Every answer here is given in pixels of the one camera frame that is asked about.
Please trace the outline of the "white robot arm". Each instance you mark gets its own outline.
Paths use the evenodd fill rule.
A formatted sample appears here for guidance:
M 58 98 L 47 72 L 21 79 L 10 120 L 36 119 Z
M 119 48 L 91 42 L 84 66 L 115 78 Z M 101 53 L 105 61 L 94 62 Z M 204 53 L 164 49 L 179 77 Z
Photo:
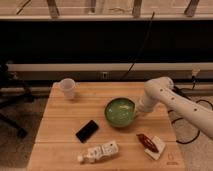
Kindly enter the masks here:
M 144 83 L 144 93 L 135 104 L 136 115 L 146 115 L 158 102 L 176 111 L 189 123 L 213 140 L 213 111 L 174 93 L 174 82 L 169 77 L 150 79 Z

